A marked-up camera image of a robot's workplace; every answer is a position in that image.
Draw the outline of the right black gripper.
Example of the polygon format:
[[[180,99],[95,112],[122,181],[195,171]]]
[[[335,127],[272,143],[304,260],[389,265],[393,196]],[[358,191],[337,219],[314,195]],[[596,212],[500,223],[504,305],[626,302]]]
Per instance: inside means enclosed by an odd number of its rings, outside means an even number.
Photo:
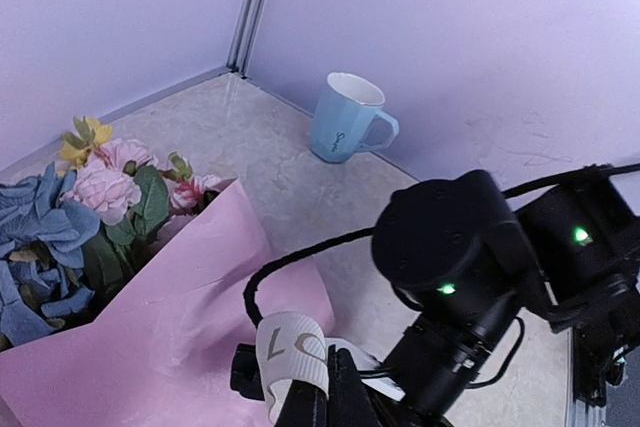
[[[500,320],[495,316],[461,325],[418,317],[384,360],[390,379],[404,392],[399,401],[368,394],[351,353],[330,347],[329,393],[294,380],[275,426],[448,426],[445,413],[464,391],[500,380],[499,374],[477,380],[499,341]]]

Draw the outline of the beige printed ribbon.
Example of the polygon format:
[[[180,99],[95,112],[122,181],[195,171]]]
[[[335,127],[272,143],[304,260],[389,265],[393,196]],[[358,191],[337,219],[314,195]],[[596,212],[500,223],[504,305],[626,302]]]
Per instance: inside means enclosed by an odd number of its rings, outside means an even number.
[[[294,381],[329,395],[328,347],[320,325],[297,312],[265,317],[257,327],[256,358],[272,424],[279,419]]]

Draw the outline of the pink wrapping paper sheet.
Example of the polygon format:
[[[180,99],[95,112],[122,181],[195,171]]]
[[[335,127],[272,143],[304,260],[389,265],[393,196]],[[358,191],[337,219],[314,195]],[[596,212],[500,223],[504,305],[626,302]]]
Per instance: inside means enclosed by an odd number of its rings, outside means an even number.
[[[23,426],[265,426],[230,387],[253,343],[243,292],[271,258],[240,182],[190,221],[90,324],[1,356],[1,404]]]

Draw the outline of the pink fake rose stem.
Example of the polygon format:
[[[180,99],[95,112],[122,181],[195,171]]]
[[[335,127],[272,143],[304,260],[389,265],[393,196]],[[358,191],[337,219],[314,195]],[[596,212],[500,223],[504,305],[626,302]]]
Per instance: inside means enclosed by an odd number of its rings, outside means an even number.
[[[214,175],[198,175],[188,159],[178,152],[168,156],[168,167],[160,170],[169,191],[172,215],[201,213],[223,189],[223,179]]]

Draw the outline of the pale pink fake flower stem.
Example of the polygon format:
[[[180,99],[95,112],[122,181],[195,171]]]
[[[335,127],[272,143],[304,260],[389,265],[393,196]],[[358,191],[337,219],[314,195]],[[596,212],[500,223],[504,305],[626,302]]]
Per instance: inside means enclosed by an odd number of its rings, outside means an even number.
[[[144,143],[114,139],[89,155],[64,198],[97,213],[112,242],[149,242],[170,213],[169,190],[156,164]]]

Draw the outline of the blue fake flower bunch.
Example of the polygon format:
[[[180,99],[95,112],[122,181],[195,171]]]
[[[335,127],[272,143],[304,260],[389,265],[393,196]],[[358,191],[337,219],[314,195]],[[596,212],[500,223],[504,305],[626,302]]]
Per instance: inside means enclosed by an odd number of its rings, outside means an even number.
[[[73,172],[1,186],[1,347],[95,319],[125,273],[100,215],[71,198]]]

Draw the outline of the yellow fake flower stem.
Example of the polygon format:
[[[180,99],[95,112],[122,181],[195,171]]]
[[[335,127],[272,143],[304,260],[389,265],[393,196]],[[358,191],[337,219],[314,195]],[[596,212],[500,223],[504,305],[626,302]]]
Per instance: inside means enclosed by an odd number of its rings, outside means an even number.
[[[114,132],[112,125],[93,117],[74,117],[73,125],[74,132],[67,131],[61,136],[63,144],[59,151],[69,170],[84,167],[91,153],[111,141]]]

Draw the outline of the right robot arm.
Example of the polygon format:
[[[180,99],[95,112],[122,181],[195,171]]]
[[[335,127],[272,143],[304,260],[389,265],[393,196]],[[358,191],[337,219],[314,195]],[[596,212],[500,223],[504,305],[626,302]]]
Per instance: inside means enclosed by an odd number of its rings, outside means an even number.
[[[639,343],[639,219],[612,166],[501,191],[482,170],[395,192],[365,230],[372,258],[418,314],[376,370],[329,353],[331,393],[295,382],[283,426],[443,426],[520,311],[574,341],[573,412],[593,426]]]

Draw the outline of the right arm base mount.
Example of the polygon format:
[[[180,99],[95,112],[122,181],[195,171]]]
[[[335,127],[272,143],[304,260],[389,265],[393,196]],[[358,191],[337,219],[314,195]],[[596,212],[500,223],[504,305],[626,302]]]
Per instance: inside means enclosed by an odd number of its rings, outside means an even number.
[[[584,329],[573,329],[571,341],[572,399],[604,408],[607,386],[618,386],[623,380],[628,345],[605,343],[603,337]]]

